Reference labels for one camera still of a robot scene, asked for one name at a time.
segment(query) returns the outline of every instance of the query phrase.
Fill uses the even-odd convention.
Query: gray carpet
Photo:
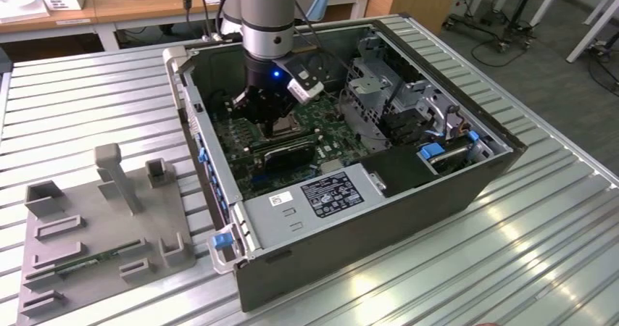
[[[490,9],[490,0],[478,10],[478,16]],[[530,21],[543,0],[531,0],[523,14]],[[511,16],[519,0],[509,0],[505,13]],[[557,0],[535,29],[538,39],[527,53],[509,66],[489,67],[471,57],[471,48],[491,36],[455,26],[441,34],[442,40],[487,73],[507,91],[527,105],[542,118],[619,175],[619,97],[610,94],[593,81],[589,74],[590,56],[583,54],[574,64],[565,58],[588,33],[590,27],[582,24],[590,11],[566,0]],[[601,34],[609,37],[619,28],[609,25]],[[519,54],[515,46],[507,54],[499,54],[490,47],[481,47],[478,57],[487,63],[501,64]],[[619,54],[608,65],[619,77]],[[594,63],[597,78],[609,86],[612,77]]]

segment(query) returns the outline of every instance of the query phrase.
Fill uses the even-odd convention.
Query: metal table surface
[[[427,30],[402,17],[385,22],[530,145],[470,207],[243,313],[234,277],[214,272],[206,250],[214,226],[161,46],[21,63],[3,79],[0,94],[0,325],[17,321],[26,185],[51,177],[62,188],[95,180],[90,149],[110,141],[122,145],[126,170],[155,156],[175,163],[199,261],[46,325],[619,322],[617,177]]]

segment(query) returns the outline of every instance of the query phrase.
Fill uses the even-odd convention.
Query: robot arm
[[[246,89],[234,106],[251,122],[265,125],[267,134],[294,106],[310,102],[325,89],[293,48],[295,16],[303,17],[305,13],[297,3],[319,20],[327,1],[227,0],[223,6],[226,22],[242,23],[246,50]]]

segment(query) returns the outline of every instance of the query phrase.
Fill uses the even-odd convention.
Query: blue tab
[[[199,153],[199,155],[198,155],[198,162],[206,163],[206,161],[209,161],[209,160],[210,160],[210,157],[209,157],[209,155],[206,154],[206,148],[202,147],[202,148],[201,148],[201,153]]]
[[[233,233],[222,233],[213,237],[213,243],[215,244],[215,248],[221,250],[222,248],[227,248],[234,244]]]
[[[438,156],[439,154],[445,153],[446,150],[438,143],[430,143],[425,147],[422,147],[421,153],[426,159]]]
[[[471,130],[469,132],[469,139],[471,139],[473,142],[477,142],[481,139],[481,135],[477,133],[475,130]]]

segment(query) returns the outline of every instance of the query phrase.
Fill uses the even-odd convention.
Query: green circuit board
[[[277,191],[322,174],[321,165],[339,160],[343,166],[369,155],[355,132],[339,115],[334,100],[323,97],[299,105],[287,118],[289,130],[266,138],[261,127],[245,118],[227,117],[226,111],[214,115],[218,134],[229,165],[246,199]],[[314,160],[294,170],[266,174],[263,157],[289,146],[315,146]]]

